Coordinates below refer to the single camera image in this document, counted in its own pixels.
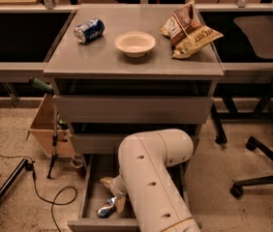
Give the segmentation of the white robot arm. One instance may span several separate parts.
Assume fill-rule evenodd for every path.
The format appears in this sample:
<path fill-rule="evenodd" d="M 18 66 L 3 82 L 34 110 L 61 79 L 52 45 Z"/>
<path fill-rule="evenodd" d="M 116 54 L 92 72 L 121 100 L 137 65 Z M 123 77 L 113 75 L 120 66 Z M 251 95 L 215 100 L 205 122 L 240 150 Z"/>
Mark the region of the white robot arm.
<path fill-rule="evenodd" d="M 119 175 L 101 182 L 118 213 L 130 201 L 141 232 L 200 232 L 167 169 L 190 159 L 194 144 L 182 130 L 131 134 L 118 149 Z"/>

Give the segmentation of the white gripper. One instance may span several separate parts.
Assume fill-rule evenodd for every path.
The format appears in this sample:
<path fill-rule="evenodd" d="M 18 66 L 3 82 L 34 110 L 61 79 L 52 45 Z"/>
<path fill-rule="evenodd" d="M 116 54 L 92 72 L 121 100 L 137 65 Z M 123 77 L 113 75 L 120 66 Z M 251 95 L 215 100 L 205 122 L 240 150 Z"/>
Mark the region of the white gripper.
<path fill-rule="evenodd" d="M 127 189 L 125 183 L 120 175 L 115 178 L 104 177 L 100 179 L 100 182 L 107 188 L 110 189 L 111 193 L 117 197 L 115 201 L 116 211 L 121 214 L 124 211 L 126 204 Z"/>

